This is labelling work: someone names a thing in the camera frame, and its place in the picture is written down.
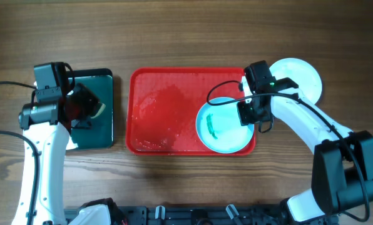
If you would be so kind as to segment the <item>green scouring sponge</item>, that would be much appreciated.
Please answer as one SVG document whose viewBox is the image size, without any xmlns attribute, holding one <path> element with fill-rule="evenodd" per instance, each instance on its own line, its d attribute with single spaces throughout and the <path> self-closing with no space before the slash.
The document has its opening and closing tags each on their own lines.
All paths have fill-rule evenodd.
<svg viewBox="0 0 373 225">
<path fill-rule="evenodd" d="M 91 113 L 90 118 L 94 119 L 94 118 L 97 118 L 98 116 L 100 116 L 103 113 L 103 111 L 105 110 L 105 107 L 106 107 L 106 105 L 104 103 L 99 102 L 96 105 L 94 111 Z"/>
</svg>

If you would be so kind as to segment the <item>light blue plate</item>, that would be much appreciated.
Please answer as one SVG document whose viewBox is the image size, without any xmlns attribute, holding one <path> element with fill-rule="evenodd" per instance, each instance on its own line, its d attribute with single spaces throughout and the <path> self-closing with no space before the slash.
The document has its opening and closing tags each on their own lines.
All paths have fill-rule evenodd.
<svg viewBox="0 0 373 225">
<path fill-rule="evenodd" d="M 213 154 L 244 155 L 256 146 L 255 126 L 242 126 L 237 103 L 231 97 L 216 97 L 202 104 L 195 119 L 197 141 Z"/>
</svg>

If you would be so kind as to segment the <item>white round plate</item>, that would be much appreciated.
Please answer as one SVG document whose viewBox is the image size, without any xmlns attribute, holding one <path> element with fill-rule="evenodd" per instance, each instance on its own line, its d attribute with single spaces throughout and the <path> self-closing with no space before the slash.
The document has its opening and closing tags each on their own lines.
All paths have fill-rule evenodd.
<svg viewBox="0 0 373 225">
<path fill-rule="evenodd" d="M 299 85 L 306 98 L 316 104 L 322 95 L 322 80 L 317 70 L 308 62 L 298 58 L 284 58 L 270 66 L 276 79 L 290 78 Z"/>
</svg>

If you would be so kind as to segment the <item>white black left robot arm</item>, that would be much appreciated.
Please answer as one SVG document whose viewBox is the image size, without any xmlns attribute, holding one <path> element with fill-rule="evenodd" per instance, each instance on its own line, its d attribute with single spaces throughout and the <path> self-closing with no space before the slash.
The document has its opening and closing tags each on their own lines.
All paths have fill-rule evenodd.
<svg viewBox="0 0 373 225">
<path fill-rule="evenodd" d="M 32 102 L 19 114 L 24 170 L 13 224 L 67 224 L 63 203 L 64 157 L 71 124 L 96 118 L 105 105 L 85 85 L 51 100 Z"/>
</svg>

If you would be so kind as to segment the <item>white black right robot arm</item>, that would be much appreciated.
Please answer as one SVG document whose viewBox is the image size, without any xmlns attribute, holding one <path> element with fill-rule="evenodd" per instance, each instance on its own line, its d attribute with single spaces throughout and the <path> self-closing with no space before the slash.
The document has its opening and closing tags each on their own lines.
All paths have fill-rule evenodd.
<svg viewBox="0 0 373 225">
<path fill-rule="evenodd" d="M 366 222 L 373 201 L 373 135 L 335 122 L 290 78 L 243 78 L 237 102 L 243 125 L 287 124 L 314 155 L 310 189 L 278 207 L 278 224 L 307 224 L 338 214 Z"/>
</svg>

